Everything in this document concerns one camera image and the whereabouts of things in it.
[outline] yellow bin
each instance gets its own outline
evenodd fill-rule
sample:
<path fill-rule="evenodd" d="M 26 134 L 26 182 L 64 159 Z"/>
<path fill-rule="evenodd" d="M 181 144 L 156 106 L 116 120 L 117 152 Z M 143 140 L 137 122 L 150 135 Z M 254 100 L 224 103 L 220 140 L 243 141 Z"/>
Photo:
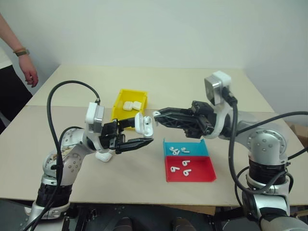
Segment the yellow bin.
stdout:
<path fill-rule="evenodd" d="M 127 119 L 131 117 L 135 117 L 138 112 L 144 114 L 144 109 L 146 108 L 148 97 L 148 92 L 141 91 L 141 90 L 128 90 L 128 89 L 121 89 L 120 93 L 116 99 L 116 102 L 112 108 L 111 119 Z M 131 110 L 125 111 L 123 110 L 123 104 L 126 101 L 139 101 L 141 102 L 141 109 L 140 111 Z"/>

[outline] red tray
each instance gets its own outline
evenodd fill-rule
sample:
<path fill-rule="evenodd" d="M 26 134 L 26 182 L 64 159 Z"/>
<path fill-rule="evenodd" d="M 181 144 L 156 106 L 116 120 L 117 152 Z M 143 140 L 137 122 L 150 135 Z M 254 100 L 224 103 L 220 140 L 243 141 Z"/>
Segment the red tray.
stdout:
<path fill-rule="evenodd" d="M 183 160 L 190 160 L 187 166 Z M 170 167 L 179 167 L 180 170 L 171 172 Z M 165 157 L 167 182 L 213 182 L 216 180 L 215 170 L 209 156 L 166 156 Z M 191 169 L 188 176 L 183 171 Z"/>

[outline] person's hand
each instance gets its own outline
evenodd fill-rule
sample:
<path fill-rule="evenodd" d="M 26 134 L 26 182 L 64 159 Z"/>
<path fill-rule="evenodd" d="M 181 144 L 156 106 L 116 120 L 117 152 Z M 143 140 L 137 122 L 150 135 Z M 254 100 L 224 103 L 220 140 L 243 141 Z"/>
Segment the person's hand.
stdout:
<path fill-rule="evenodd" d="M 24 54 L 18 57 L 19 58 L 19 66 L 20 69 L 23 71 L 26 82 L 28 85 L 32 85 L 35 87 L 39 81 L 37 71 L 32 64 L 32 61 L 29 55 Z"/>

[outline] white wall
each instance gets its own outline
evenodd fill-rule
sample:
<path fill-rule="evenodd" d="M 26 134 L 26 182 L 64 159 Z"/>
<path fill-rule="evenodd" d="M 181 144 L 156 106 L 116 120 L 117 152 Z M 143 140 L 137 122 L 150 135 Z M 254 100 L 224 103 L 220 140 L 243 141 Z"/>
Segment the white wall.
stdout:
<path fill-rule="evenodd" d="M 41 83 L 61 63 L 244 68 L 278 113 L 308 110 L 306 0 L 0 0 L 0 12 Z"/>

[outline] person's arm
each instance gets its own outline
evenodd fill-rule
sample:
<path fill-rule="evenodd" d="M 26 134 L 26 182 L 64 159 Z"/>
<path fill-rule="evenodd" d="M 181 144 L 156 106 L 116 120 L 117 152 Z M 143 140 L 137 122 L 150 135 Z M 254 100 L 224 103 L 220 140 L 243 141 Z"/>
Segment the person's arm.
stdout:
<path fill-rule="evenodd" d="M 0 14 L 0 38 L 5 41 L 6 44 L 13 50 L 13 51 L 22 51 L 25 48 L 18 40 L 14 32 L 12 32 L 10 26 L 7 24 L 5 19 Z M 19 59 L 19 66 L 20 69 L 23 71 L 26 82 L 28 85 L 32 85 L 35 87 L 39 81 L 37 71 L 32 64 L 32 61 L 28 54 L 23 54 L 18 57 Z"/>

